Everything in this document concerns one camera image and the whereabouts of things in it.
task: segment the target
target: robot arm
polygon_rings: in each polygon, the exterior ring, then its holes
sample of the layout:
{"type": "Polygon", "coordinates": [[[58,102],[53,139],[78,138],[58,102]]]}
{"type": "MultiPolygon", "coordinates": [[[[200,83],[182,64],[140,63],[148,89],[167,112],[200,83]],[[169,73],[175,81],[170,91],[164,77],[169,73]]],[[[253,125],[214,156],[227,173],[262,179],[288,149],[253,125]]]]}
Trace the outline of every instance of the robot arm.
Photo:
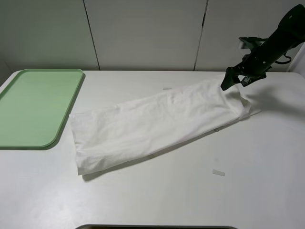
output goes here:
{"type": "Polygon", "coordinates": [[[226,69],[224,81],[221,84],[223,91],[237,83],[245,87],[266,78],[266,72],[274,62],[286,64],[291,61],[291,57],[286,56],[287,51],[305,42],[305,8],[301,4],[293,7],[267,39],[256,37],[239,39],[251,50],[251,53],[245,55],[238,65],[226,69]],[[277,62],[282,55],[290,60],[277,62]],[[238,75],[245,77],[240,81],[238,75]]]}

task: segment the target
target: white cloth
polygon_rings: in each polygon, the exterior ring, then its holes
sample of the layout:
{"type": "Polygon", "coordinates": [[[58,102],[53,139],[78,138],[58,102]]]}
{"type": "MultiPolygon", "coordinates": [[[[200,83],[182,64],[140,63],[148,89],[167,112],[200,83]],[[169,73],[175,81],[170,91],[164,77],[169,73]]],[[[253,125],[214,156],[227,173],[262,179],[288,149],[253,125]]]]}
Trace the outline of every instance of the white cloth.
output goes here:
{"type": "Polygon", "coordinates": [[[250,103],[237,86],[223,92],[223,77],[71,114],[78,174],[148,156],[244,117],[250,103]]]}

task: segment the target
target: white table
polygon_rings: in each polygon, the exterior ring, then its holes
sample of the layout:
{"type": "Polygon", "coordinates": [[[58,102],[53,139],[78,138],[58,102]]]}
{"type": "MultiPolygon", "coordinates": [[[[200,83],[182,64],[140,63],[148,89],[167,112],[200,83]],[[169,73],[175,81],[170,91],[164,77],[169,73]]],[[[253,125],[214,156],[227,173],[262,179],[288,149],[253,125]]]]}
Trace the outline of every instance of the white table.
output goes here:
{"type": "MultiPolygon", "coordinates": [[[[74,113],[219,73],[85,74],[74,113]]],[[[74,229],[85,224],[305,228],[305,79],[295,73],[268,73],[266,79],[241,90],[261,105],[261,113],[108,173],[77,175],[69,123],[50,150],[0,151],[0,228],[74,229]],[[212,174],[213,169],[225,176],[212,174]]]]}

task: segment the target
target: cloth fold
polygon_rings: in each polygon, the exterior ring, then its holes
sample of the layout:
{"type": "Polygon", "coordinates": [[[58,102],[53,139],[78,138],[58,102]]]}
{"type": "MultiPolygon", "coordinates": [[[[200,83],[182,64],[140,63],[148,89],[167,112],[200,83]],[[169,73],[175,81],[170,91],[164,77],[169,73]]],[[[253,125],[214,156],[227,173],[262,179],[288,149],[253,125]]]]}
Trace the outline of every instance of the cloth fold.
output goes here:
{"type": "Polygon", "coordinates": [[[251,104],[224,75],[143,99],[71,114],[79,175],[148,156],[249,115],[251,104]]]}

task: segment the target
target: green tray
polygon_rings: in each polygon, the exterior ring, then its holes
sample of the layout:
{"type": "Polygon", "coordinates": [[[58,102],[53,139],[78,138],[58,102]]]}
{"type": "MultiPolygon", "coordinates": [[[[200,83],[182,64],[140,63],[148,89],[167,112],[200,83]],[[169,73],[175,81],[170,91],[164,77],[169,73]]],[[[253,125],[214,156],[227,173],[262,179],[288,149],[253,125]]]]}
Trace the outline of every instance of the green tray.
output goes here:
{"type": "Polygon", "coordinates": [[[80,69],[20,71],[0,94],[0,149],[55,146],[83,79],[80,69]]]}

